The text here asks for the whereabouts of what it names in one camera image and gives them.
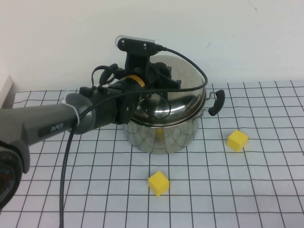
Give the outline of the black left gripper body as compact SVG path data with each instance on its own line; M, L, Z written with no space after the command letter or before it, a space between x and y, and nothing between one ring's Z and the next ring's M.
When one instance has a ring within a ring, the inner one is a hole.
M141 73L141 79L145 83L145 87L150 90L165 89L164 80L161 76L166 65L162 62L148 62Z

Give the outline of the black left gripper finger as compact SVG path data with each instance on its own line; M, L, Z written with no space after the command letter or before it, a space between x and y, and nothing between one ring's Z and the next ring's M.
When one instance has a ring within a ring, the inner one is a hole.
M172 80L171 78L164 79L164 88L168 89L180 89L181 87L181 80Z
M171 67L165 63L158 63L159 73L161 76L171 79Z

